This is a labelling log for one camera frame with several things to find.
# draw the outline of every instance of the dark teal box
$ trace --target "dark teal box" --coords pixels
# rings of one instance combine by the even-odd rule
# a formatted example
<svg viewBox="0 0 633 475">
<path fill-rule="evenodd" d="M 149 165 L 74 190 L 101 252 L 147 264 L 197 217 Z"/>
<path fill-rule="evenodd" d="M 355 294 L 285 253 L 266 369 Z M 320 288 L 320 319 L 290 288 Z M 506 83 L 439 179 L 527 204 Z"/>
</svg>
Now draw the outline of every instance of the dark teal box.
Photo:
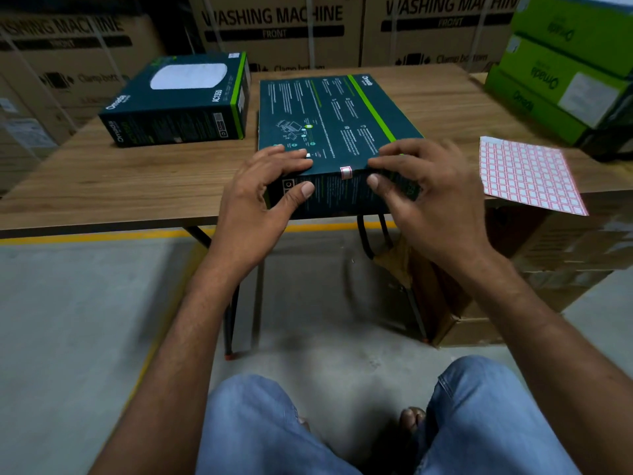
<svg viewBox="0 0 633 475">
<path fill-rule="evenodd" d="M 370 75 L 264 80 L 259 89 L 259 149 L 305 148 L 314 160 L 309 170 L 268 186 L 269 206 L 310 181 L 316 190 L 293 218 L 389 213 L 367 185 L 367 176 L 376 172 L 367 160 L 387 143 L 423 136 Z M 417 197 L 417 183 L 385 175 L 411 199 Z"/>
<path fill-rule="evenodd" d="M 99 118 L 120 147 L 242 139 L 250 86 L 245 52 L 161 57 Z"/>
</svg>

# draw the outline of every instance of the wood grain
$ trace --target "wood grain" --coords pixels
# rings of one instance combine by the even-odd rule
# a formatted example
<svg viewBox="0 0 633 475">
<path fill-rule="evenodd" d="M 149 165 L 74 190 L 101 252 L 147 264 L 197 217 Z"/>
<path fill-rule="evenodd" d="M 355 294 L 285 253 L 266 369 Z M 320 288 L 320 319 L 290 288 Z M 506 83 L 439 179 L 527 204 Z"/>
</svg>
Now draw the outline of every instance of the wood grain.
<svg viewBox="0 0 633 475">
<path fill-rule="evenodd" d="M 481 135 L 561 146 L 455 65 L 257 73 L 244 140 L 120 149 L 92 120 L 0 200 L 0 238 L 215 223 L 225 183 L 256 149 L 259 80 L 344 73 L 371 74 L 426 137 L 454 140 L 473 166 Z M 565 154 L 582 192 L 632 188 L 581 151 Z"/>
</svg>

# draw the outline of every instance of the person's left hand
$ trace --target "person's left hand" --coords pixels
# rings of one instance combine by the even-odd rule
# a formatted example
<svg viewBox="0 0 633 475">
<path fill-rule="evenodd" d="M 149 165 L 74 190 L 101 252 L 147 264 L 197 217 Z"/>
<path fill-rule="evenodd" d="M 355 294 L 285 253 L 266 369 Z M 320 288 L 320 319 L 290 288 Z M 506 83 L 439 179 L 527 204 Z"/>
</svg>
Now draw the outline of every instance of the person's left hand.
<svg viewBox="0 0 633 475">
<path fill-rule="evenodd" d="M 311 182 L 299 183 L 277 205 L 266 208 L 263 196 L 269 183 L 312 166 L 305 149 L 284 150 L 277 145 L 258 151 L 224 187 L 208 259 L 225 267 L 236 283 L 271 252 L 292 213 L 315 190 Z"/>
</svg>

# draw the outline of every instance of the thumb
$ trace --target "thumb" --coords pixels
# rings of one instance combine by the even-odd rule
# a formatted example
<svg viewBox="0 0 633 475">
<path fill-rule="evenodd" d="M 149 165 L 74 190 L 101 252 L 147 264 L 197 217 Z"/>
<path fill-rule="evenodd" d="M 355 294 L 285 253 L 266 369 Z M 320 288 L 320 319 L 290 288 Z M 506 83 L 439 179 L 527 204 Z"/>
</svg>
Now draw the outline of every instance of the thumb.
<svg viewBox="0 0 633 475">
<path fill-rule="evenodd" d="M 413 204 L 386 176 L 371 174 L 367 177 L 367 184 L 376 195 L 384 199 L 391 215 L 398 216 Z"/>
<path fill-rule="evenodd" d="M 312 182 L 304 182 L 295 185 L 292 189 L 286 192 L 281 200 L 270 210 L 275 213 L 276 216 L 285 218 L 286 222 L 290 220 L 290 217 L 294 211 L 302 205 L 305 200 L 310 198 L 312 193 L 315 192 L 315 186 Z"/>
</svg>

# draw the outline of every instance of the green box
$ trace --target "green box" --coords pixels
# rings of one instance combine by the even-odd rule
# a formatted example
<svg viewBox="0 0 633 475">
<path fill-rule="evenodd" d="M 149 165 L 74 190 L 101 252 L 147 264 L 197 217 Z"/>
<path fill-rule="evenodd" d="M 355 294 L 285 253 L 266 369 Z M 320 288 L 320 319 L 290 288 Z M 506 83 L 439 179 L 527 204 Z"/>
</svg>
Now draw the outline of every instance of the green box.
<svg viewBox="0 0 633 475">
<path fill-rule="evenodd" d="M 528 39 L 513 35 L 501 69 L 591 128 L 633 123 L 633 86 Z"/>
<path fill-rule="evenodd" d="M 245 52 L 161 57 L 99 118 L 120 147 L 241 139 L 250 86 Z"/>
<path fill-rule="evenodd" d="M 486 91 L 504 101 L 512 110 L 533 118 L 566 143 L 581 148 L 596 159 L 613 158 L 622 152 L 622 148 L 633 137 L 630 127 L 590 129 L 558 106 L 503 73 L 499 66 L 493 66 L 488 73 Z"/>
<path fill-rule="evenodd" d="M 593 0 L 520 0 L 512 31 L 626 78 L 633 71 L 633 7 Z"/>
<path fill-rule="evenodd" d="M 387 143 L 423 136 L 370 75 L 270 80 L 259 88 L 259 148 L 305 148 L 314 160 L 309 170 L 268 186 L 269 206 L 311 181 L 315 192 L 293 218 L 389 213 L 366 183 L 376 171 L 367 160 Z M 418 195 L 417 183 L 386 175 L 411 199 Z"/>
</svg>

